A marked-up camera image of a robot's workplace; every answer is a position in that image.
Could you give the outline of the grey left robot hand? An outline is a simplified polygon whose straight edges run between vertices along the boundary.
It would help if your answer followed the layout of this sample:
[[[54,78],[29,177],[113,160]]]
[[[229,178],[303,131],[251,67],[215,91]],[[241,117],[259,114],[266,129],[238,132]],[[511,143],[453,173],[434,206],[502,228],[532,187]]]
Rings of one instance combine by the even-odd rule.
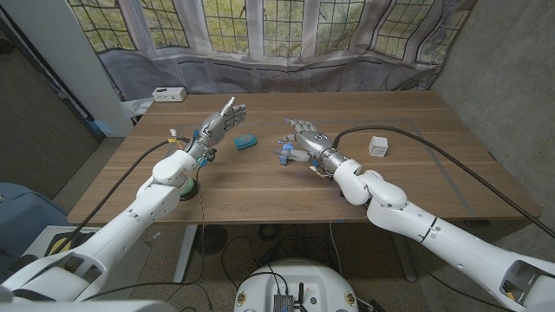
[[[210,115],[201,124],[199,134],[187,144],[185,151],[194,159],[198,159],[215,147],[224,137],[225,133],[242,123],[247,115],[245,104],[234,104],[232,97],[217,113]]]

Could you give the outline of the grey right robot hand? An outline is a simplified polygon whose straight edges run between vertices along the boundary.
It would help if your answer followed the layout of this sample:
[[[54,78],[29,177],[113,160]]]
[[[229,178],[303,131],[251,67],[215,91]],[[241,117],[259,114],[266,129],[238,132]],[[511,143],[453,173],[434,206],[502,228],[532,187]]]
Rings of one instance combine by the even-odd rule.
[[[332,141],[307,120],[287,119],[295,133],[285,135],[280,143],[297,142],[299,149],[275,150],[274,153],[287,159],[307,162],[315,160],[326,171],[333,174],[348,158],[332,146]]]

